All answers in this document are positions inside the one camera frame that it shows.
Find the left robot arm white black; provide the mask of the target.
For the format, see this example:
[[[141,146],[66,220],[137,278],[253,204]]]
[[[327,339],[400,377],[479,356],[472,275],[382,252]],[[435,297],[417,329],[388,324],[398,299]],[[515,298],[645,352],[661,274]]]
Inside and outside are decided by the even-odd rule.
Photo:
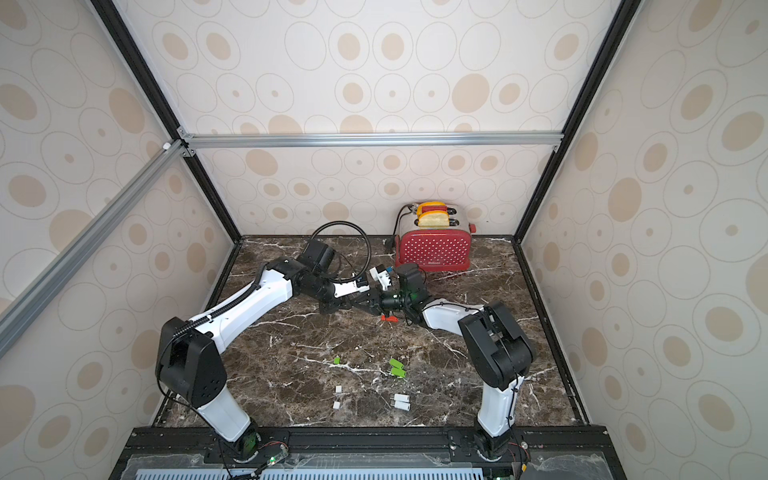
[[[265,263],[253,281],[211,309],[187,321],[173,317],[161,329],[155,376],[163,395],[201,417],[228,444],[229,454],[245,463],[258,454],[261,437],[252,418],[227,387],[221,358],[230,344],[273,308],[305,294],[329,304],[337,289],[357,291],[369,261],[347,278],[328,271],[338,254],[316,238],[297,258],[280,257]]]

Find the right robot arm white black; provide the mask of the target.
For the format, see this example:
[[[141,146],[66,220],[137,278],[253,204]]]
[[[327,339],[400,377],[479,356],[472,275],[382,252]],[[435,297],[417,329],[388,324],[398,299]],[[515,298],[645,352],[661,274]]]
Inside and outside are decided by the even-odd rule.
[[[466,305],[437,298],[414,263],[373,267],[368,275],[372,285],[362,307],[383,317],[399,312],[413,324],[463,338],[483,381],[475,421],[478,453],[487,460],[500,458],[513,441],[516,403],[536,358],[535,347],[512,312],[500,301]]]

